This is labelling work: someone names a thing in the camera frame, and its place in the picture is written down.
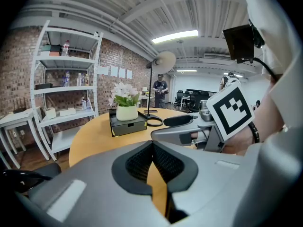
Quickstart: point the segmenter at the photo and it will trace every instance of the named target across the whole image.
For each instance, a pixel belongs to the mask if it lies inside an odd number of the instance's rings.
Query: white pot
[[[138,118],[137,106],[117,107],[116,117],[120,121],[133,120]]]

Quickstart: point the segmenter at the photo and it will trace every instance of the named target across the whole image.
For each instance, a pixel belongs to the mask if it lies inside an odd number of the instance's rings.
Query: white table
[[[141,107],[142,107],[142,99],[146,99],[147,100],[147,106],[146,107],[148,107],[148,103],[149,103],[148,96],[142,96],[141,97]]]
[[[189,100],[189,99],[190,99],[190,97],[188,97],[188,96],[183,96],[181,98],[181,109],[182,109],[182,106],[183,106],[183,100]]]
[[[40,111],[40,107],[37,107],[37,110],[38,110],[38,115],[40,117],[40,120],[41,120],[41,111]],[[34,139],[39,147],[39,149],[41,150],[43,156],[45,157],[46,160],[49,160],[49,156],[48,154],[46,153],[46,151],[44,150],[41,142],[40,142],[40,139],[39,137],[37,136],[37,133],[35,131],[35,126],[33,124],[33,117],[34,117],[34,113],[33,113],[33,109],[32,108],[29,108],[29,109],[26,109],[25,111],[23,112],[20,112],[20,113],[11,113],[11,114],[8,114],[7,116],[3,117],[1,120],[0,120],[0,139],[2,141],[2,144],[5,148],[5,150],[7,151],[10,159],[13,161],[13,163],[15,164],[15,166],[20,169],[20,164],[16,161],[16,159],[14,158],[13,154],[11,153],[6,141],[5,141],[5,138],[2,134],[2,128],[4,128],[4,131],[5,131],[5,134],[9,140],[9,144],[11,146],[11,148],[13,149],[14,153],[17,154],[17,149],[15,148],[14,144],[13,144],[13,141],[9,135],[9,132],[8,130],[10,129],[13,129],[13,131],[15,132],[16,136],[17,136],[17,140],[19,142],[19,144],[21,145],[23,151],[26,151],[21,139],[20,139],[20,136],[18,134],[18,131],[16,130],[16,127],[19,127],[19,126],[22,126],[22,125],[26,125],[28,124],[29,127],[30,127],[30,130],[34,136]],[[43,132],[44,132],[44,135],[47,139],[47,141],[50,143],[50,140],[48,138],[48,135],[45,131],[45,128],[43,128]],[[5,166],[8,168],[8,169],[11,169],[11,167],[9,166],[9,164],[7,163],[7,161],[5,160],[4,156],[2,155],[2,153],[0,152],[0,158],[2,159],[2,161],[4,162]]]

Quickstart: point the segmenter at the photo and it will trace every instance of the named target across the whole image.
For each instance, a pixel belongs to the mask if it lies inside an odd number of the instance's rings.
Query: desk
[[[37,109],[38,109],[38,115],[41,118],[40,107],[38,107]],[[18,140],[20,146],[22,147],[23,151],[26,151],[26,149],[25,149],[25,147],[24,147],[24,145],[23,145],[23,143],[22,143],[22,141],[19,137],[18,131],[16,130],[16,127],[28,124],[29,127],[30,127],[30,130],[31,130],[31,132],[34,136],[34,139],[35,139],[39,149],[41,150],[43,156],[45,157],[46,160],[49,160],[49,157],[48,157],[46,151],[44,150],[44,148],[43,148],[43,146],[42,146],[42,144],[39,140],[39,137],[37,136],[35,126],[34,126],[33,120],[32,120],[33,117],[34,117],[33,109],[29,108],[29,109],[26,109],[25,111],[20,112],[20,113],[8,114],[0,120],[0,139],[2,141],[2,144],[5,148],[5,150],[8,153],[10,159],[13,161],[13,163],[15,164],[15,166],[18,169],[20,169],[20,164],[16,161],[13,154],[11,153],[11,151],[10,151],[6,141],[5,141],[5,138],[2,134],[2,128],[4,128],[4,131],[6,133],[6,136],[7,136],[8,140],[9,140],[9,144],[10,144],[11,148],[13,149],[14,153],[17,154],[17,150],[16,150],[16,148],[13,144],[12,139],[10,138],[8,130],[13,129],[13,131],[15,132],[15,134],[17,136],[17,140]],[[47,133],[45,132],[45,129],[44,129],[44,134],[45,134],[45,137],[46,137],[47,141],[50,142],[49,138],[47,136]],[[8,169],[11,169],[11,167],[9,166],[9,164],[7,163],[7,161],[5,160],[5,158],[3,157],[3,155],[1,153],[0,153],[0,158],[3,160],[5,166]]]
[[[138,108],[138,111],[143,113],[144,109],[146,108]],[[159,116],[162,119],[185,114],[183,112],[169,109],[157,108],[157,110],[158,113],[153,114]],[[151,140],[151,132],[161,128],[167,128],[167,126],[147,126],[147,129],[144,131],[113,138],[109,125],[109,116],[108,113],[105,113],[86,123],[74,137],[70,149],[70,166],[73,166],[77,162],[91,155],[95,155],[129,144]],[[160,211],[160,213],[164,215],[167,198],[167,187],[154,163],[151,164],[147,177],[147,184],[152,186],[153,203]]]
[[[189,100],[189,99],[190,99],[190,97],[188,97],[188,96],[183,96],[181,98],[181,109],[182,109],[182,106],[183,106],[183,100]]]
[[[148,103],[149,103],[148,96],[141,96],[141,107],[142,107],[142,99],[146,99],[147,100],[147,106],[148,106]]]

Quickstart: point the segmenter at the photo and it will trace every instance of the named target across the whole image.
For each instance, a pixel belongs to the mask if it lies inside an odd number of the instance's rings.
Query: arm
[[[161,91],[161,93],[165,93],[166,91],[168,91],[168,87],[167,87],[167,83],[166,82],[164,82],[164,87],[165,87],[165,89],[164,90],[162,90]]]
[[[271,80],[270,86],[262,99],[262,104],[259,108],[256,108],[254,112],[255,120],[253,122],[259,132],[260,142],[263,142],[268,136],[281,130],[284,125],[281,114],[269,95],[269,92],[274,85],[273,80]],[[248,146],[253,143],[254,140],[251,130],[246,126],[226,142],[223,152],[230,154],[241,152],[241,154],[243,154],[243,151],[246,151]]]
[[[156,82],[154,82],[154,84],[153,84],[153,86],[152,86],[152,89],[153,89],[154,91],[157,91],[156,86],[157,86],[157,84],[156,84]]]

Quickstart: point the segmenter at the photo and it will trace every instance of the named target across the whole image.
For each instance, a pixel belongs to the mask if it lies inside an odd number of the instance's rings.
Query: round table
[[[144,113],[146,108],[138,108]],[[185,113],[157,108],[157,113],[152,113],[162,119],[184,115]],[[147,130],[139,131],[118,137],[112,137],[109,115],[105,113],[87,124],[85,124],[74,137],[70,149],[70,166],[73,166],[82,159],[129,144],[151,140],[151,132],[157,129],[167,128],[162,125],[159,127],[147,127]],[[167,186],[163,181],[154,163],[151,164],[148,172],[147,184],[152,187],[152,201],[160,213],[165,215]]]

